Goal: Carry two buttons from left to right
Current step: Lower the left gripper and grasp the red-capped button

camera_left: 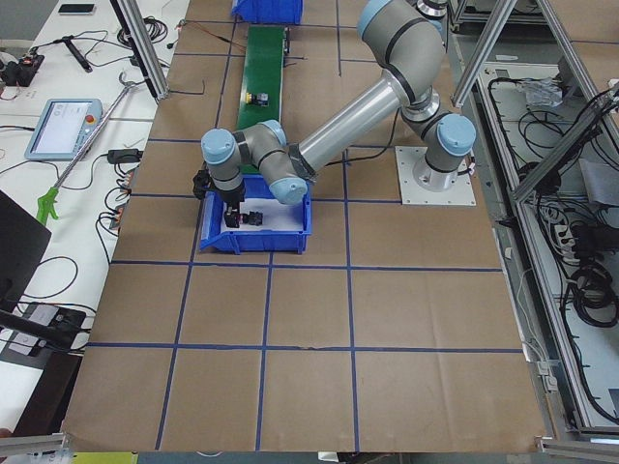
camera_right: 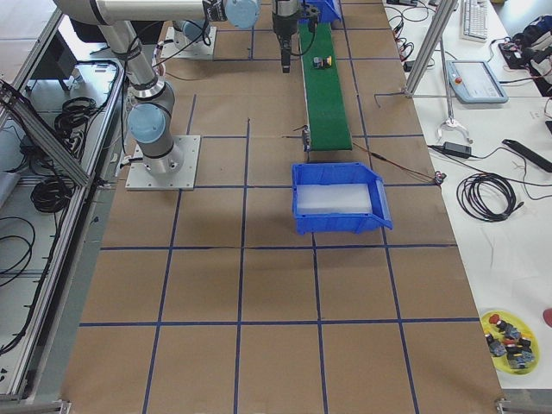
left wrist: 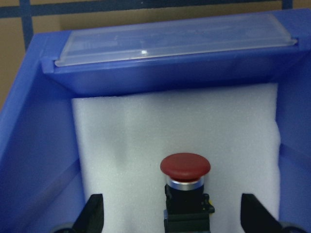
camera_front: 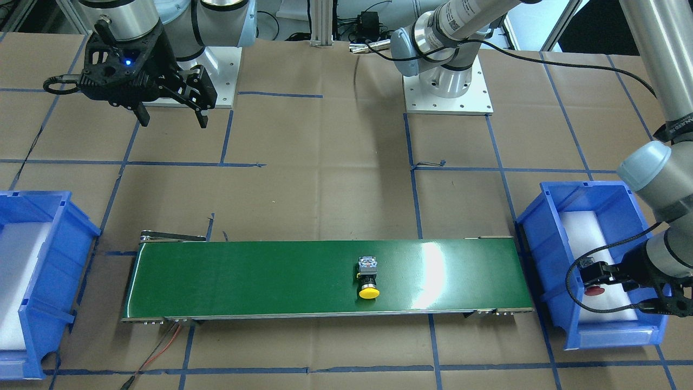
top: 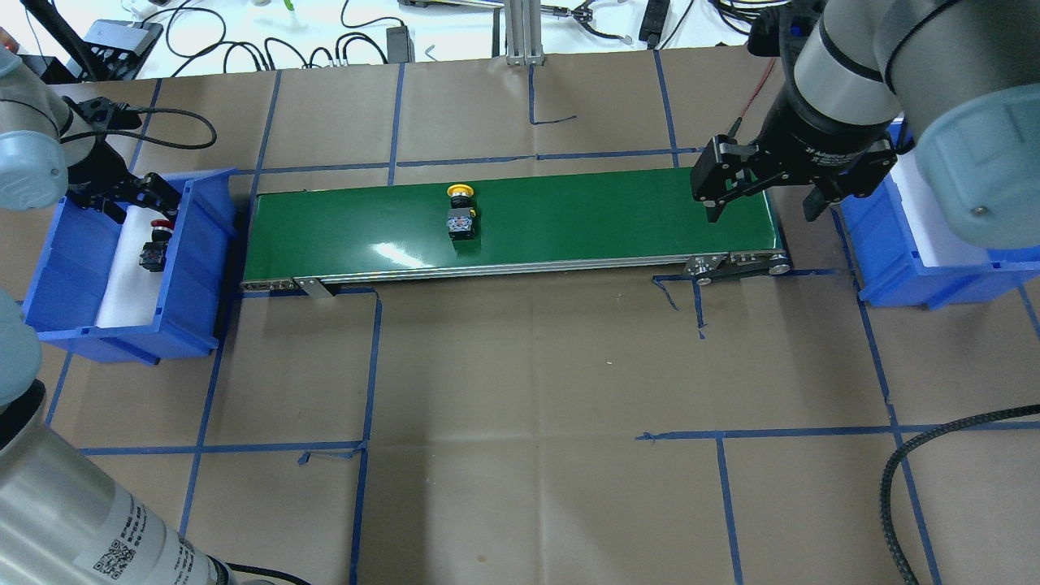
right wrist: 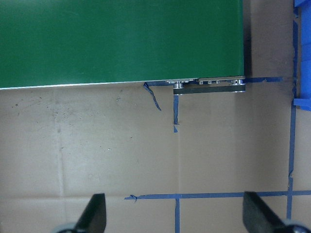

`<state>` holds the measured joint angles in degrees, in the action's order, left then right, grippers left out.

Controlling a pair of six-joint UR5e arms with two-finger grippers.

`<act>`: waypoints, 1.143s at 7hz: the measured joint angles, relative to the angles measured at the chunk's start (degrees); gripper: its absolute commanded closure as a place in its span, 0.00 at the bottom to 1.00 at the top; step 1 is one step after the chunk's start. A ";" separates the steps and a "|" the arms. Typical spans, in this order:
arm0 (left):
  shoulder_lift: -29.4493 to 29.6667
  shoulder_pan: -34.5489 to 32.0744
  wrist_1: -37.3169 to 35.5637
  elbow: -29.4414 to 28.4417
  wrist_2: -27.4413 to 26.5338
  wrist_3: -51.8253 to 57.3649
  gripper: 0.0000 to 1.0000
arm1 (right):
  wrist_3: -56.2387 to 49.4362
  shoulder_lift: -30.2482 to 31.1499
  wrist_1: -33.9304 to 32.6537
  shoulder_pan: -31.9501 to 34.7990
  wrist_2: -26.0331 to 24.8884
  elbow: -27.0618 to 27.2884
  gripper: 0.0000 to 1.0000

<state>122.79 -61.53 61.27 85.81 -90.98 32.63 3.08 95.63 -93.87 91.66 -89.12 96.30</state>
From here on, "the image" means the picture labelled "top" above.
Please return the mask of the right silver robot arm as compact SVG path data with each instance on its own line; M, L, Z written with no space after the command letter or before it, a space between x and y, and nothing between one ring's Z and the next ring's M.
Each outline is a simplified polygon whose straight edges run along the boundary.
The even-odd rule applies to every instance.
M740 197L812 185L808 221L872 195L910 153L952 232L976 247L1038 244L1036 1L788 1L747 51L782 67L764 126L718 134L691 170L709 222Z

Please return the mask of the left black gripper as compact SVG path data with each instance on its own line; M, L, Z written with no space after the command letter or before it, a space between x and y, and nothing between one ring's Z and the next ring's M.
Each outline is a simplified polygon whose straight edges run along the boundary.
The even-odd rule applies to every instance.
M100 211L118 225L126 222L128 204L177 218L182 193L153 171L142 177L130 173L125 158L107 143L118 131L141 128L141 112L108 97L62 100L68 110L62 126L67 200L82 210Z

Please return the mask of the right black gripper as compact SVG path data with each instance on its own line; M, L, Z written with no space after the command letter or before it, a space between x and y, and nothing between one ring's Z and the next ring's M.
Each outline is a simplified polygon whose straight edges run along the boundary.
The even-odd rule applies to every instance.
M824 115L788 81L777 93L757 137L738 139L743 116L710 138L691 169L692 199L705 204L707 222L717 223L740 197L773 186L812 185L803 200L807 222L820 219L846 197L868 197L879 188L898 156L888 127L898 107L883 104L880 115L854 105L848 112Z

